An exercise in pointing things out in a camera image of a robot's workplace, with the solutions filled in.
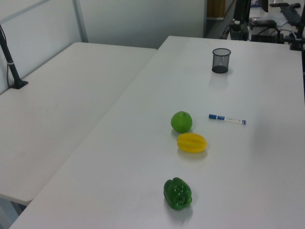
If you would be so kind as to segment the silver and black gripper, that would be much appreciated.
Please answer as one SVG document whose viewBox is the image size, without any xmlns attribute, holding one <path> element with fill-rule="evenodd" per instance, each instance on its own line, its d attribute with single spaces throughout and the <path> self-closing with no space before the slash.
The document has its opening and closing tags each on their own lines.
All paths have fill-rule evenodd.
<svg viewBox="0 0 305 229">
<path fill-rule="evenodd" d="M 244 10 L 246 7 L 246 0 L 236 0 L 233 20 L 229 24 L 229 29 L 231 31 L 240 30 L 240 21 L 244 18 Z"/>
</svg>

